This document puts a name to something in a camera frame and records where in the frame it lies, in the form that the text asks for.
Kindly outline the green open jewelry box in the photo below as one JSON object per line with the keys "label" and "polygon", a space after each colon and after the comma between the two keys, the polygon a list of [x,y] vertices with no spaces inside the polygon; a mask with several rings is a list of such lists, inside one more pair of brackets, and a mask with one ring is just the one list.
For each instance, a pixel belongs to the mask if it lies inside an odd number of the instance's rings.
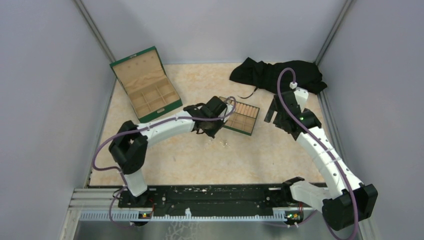
{"label": "green open jewelry box", "polygon": [[109,64],[141,123],[151,122],[183,105],[155,46]]}

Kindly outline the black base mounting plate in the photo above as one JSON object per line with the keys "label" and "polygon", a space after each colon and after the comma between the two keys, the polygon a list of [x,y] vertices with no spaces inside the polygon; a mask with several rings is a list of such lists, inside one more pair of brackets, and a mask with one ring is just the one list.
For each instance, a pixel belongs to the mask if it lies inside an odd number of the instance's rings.
{"label": "black base mounting plate", "polygon": [[151,185],[140,196],[124,190],[120,208],[148,208],[155,217],[270,217],[275,208],[299,207],[285,183]]}

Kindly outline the aluminium frame rail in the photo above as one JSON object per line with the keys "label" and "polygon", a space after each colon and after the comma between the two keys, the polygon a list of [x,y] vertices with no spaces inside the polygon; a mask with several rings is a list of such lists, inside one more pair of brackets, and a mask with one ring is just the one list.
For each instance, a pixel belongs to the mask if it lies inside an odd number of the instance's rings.
{"label": "aluminium frame rail", "polygon": [[116,222],[288,222],[302,221],[307,211],[314,209],[308,205],[302,207],[278,207],[273,209],[272,216],[241,217],[198,217],[192,216],[189,208],[183,216],[159,217],[153,215],[151,208],[120,208],[119,196],[122,192],[113,188],[76,189],[72,195],[69,208],[80,210],[82,221],[116,221]]}

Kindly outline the black cloth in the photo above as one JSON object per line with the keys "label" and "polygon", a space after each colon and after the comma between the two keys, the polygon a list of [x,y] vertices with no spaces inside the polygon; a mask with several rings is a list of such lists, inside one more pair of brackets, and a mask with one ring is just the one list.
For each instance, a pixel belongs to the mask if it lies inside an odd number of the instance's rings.
{"label": "black cloth", "polygon": [[254,86],[256,90],[263,89],[276,94],[278,78],[280,73],[286,68],[291,68],[294,73],[288,70],[282,75],[280,80],[280,91],[282,93],[291,89],[289,85],[293,81],[293,74],[295,74],[298,87],[315,95],[328,87],[323,81],[323,74],[318,66],[313,62],[303,60],[272,64],[264,61],[255,61],[248,57],[231,72],[229,80],[239,84]]}

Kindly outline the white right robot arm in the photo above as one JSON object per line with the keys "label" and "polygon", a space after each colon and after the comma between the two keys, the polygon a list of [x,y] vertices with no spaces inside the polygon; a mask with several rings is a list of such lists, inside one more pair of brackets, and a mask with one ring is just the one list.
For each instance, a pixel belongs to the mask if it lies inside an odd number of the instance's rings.
{"label": "white right robot arm", "polygon": [[365,185],[346,166],[322,123],[304,107],[308,96],[303,88],[275,94],[264,121],[284,130],[303,147],[324,178],[326,188],[295,177],[285,182],[281,199],[287,206],[302,202],[313,207],[322,213],[332,230],[339,231],[371,217],[378,191],[373,184]]}

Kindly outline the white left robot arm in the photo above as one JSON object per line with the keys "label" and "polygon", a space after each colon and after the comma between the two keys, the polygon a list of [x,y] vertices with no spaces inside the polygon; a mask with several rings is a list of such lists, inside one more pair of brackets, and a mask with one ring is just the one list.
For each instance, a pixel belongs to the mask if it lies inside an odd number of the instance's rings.
{"label": "white left robot arm", "polygon": [[232,96],[225,100],[213,96],[207,103],[186,106],[180,112],[163,119],[139,124],[134,124],[131,120],[123,123],[111,140],[108,150],[120,168],[131,202],[144,207],[150,200],[148,185],[142,172],[149,147],[191,132],[215,138],[235,112],[236,105]]}

